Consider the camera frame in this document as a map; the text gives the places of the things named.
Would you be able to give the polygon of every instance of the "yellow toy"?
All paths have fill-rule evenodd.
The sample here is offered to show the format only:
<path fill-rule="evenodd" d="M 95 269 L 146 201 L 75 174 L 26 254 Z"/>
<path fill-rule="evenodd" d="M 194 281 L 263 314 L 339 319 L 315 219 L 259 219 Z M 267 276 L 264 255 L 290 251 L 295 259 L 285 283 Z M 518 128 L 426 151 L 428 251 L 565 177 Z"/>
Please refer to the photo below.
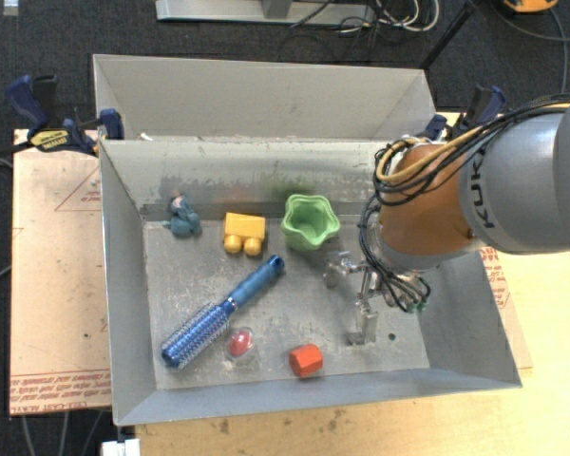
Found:
<path fill-rule="evenodd" d="M 226 213 L 223 240 L 224 250 L 229 254 L 243 249 L 250 257 L 259 255 L 265 235 L 266 218 Z"/>

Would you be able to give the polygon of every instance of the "blue toy figure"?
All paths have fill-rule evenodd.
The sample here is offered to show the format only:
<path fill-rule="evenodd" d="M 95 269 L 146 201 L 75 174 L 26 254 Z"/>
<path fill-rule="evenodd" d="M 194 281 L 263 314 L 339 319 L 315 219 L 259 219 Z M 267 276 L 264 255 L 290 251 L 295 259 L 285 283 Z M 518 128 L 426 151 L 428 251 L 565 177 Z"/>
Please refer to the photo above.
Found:
<path fill-rule="evenodd" d="M 176 237 L 188 238 L 194 235 L 197 237 L 202 232 L 200 218 L 188 203 L 184 195 L 177 196 L 171 201 L 171 233 Z"/>

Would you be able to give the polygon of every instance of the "green cup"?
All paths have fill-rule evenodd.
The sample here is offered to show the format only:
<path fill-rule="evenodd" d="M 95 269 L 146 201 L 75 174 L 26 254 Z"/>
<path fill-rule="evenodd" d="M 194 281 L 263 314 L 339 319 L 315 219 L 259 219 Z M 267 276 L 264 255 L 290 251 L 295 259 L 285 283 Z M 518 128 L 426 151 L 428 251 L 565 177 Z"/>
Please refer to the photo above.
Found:
<path fill-rule="evenodd" d="M 340 220 L 325 197 L 294 194 L 287 198 L 281 232 L 290 248 L 298 252 L 316 250 L 339 231 Z"/>

